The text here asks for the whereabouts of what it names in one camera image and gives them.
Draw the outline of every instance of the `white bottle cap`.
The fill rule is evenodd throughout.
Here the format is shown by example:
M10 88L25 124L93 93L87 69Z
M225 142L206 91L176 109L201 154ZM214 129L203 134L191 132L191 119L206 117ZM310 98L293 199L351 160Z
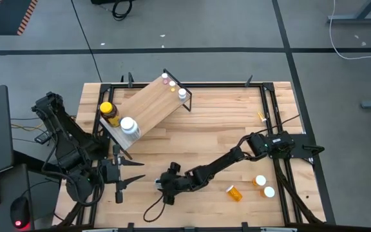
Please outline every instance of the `white bottle cap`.
M266 197L274 197L274 194L275 194L275 192L274 192L274 189L272 187L264 188L264 195Z
M178 90L178 96L180 96L180 98L184 98L186 97L186 95L187 95L187 92L185 89L181 88Z
M265 185L265 177L263 175L258 175L256 177L256 183L259 185L259 186L263 186Z
M228 192L230 192L230 190L233 189L233 188L234 188L234 186L230 186L229 188L227 188L227 189L225 190L225 192L228 193Z
M121 119L121 128L124 130L130 130L134 126L134 120L130 117L125 117Z

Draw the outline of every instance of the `yellow bottle cap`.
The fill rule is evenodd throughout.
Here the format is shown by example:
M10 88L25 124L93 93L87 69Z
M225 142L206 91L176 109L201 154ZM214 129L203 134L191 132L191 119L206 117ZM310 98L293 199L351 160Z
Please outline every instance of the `yellow bottle cap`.
M100 105L100 111L102 113L110 113L113 111L113 105L110 102L103 102Z

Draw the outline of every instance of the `black metal frame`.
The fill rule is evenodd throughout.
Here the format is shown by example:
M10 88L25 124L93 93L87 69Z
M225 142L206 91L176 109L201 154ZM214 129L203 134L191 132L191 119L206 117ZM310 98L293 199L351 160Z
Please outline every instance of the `black metal frame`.
M273 112L274 116L276 119L276 125L278 131L282 131L283 127L280 125L281 124L281 117L280 117L280 112L278 110L278 104L277 104L277 98L276 94L274 92L274 85L272 82L254 82L250 83L250 79L244 83L244 82L191 82L191 83L181 83L175 77L173 77L172 74L170 74L167 70L164 69L164 72L166 72L172 79L174 79L177 84L186 89L186 91L191 95L192 93L188 90L188 88L258 88L260 91L260 95L262 98L262 104L263 104L263 110L265 117L267 119L266 126L267 126L267 132L269 134L273 134L273 129L272 129L272 122L271 122L271 117L270 117L270 111L269 111L269 106L267 103L267 95L266 93L269 92L271 96L271 101L272 101L272 107L273 107ZM99 94L99 100L98 100L98 105L97 105L97 112L95 114L95 122L94 122L94 127L93 127L93 133L94 134L99 134L101 130L99 130L99 105L101 102L104 100L105 93L108 92L108 101L112 102L113 96L114 96L114 91L116 89L121 89L121 88L144 88L147 86L147 83L115 83L115 84L101 84L100 87L100 94ZM191 98L190 98L190 106L187 108L187 106L184 105L184 107L187 110L191 110ZM103 133L101 135L103 139L108 140L108 145L109 145L109 138L110 136L107 135L106 133ZM291 170L291 165L289 160L284 160L285 163L285 169L286 169L286 175L287 175L287 180L289 181L289 184L295 189L294 181L293 181L293 176L292 176L292 170ZM274 169L276 169L276 166L278 165L280 167L280 162L279 160L273 159L273 164L274 164ZM318 172L315 170L316 178L318 175L323 175L323 173ZM281 210L283 214L283 220L285 225L289 225L292 223L290 221L289 217L289 210L287 207L287 199L285 197L285 189L281 185L281 183L278 182L278 191L279 191L279 196L280 196L280 203L281 203ZM97 197L99 194L99 190L95 189L93 192L93 197ZM301 213L297 205L293 202L294 206L294 212L296 216L296 222L302 223L301 219ZM97 211L97 205L95 204L94 206L91 207L90 211L90 221L89 224L90 226L95 225L95 214ZM81 212L78 214L77 217L77 225L82 224L82 217L84 216L84 208L81 210ZM135 231L194 231L196 228L135 228ZM130 226L128 228L119 228L119 231L133 231L133 224L130 223ZM198 228L198 231L259 231L260 227L248 227L246 222L242 222L242 227L216 227L216 228L211 228L211 227L200 227Z

